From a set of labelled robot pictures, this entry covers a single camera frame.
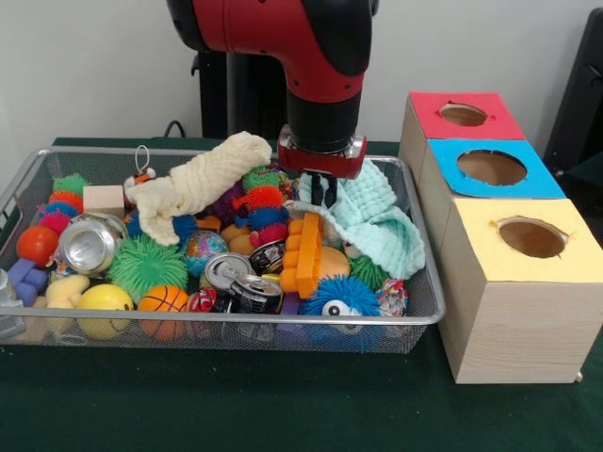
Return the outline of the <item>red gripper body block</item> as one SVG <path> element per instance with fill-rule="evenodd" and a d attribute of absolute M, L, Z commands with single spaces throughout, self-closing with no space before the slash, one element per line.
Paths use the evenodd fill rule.
<path fill-rule="evenodd" d="M 355 136 L 350 145 L 337 153 L 312 153 L 299 148 L 288 125 L 284 125 L 277 144 L 282 166 L 297 172 L 314 172 L 335 178 L 355 179 L 367 154 L 367 138 Z"/>

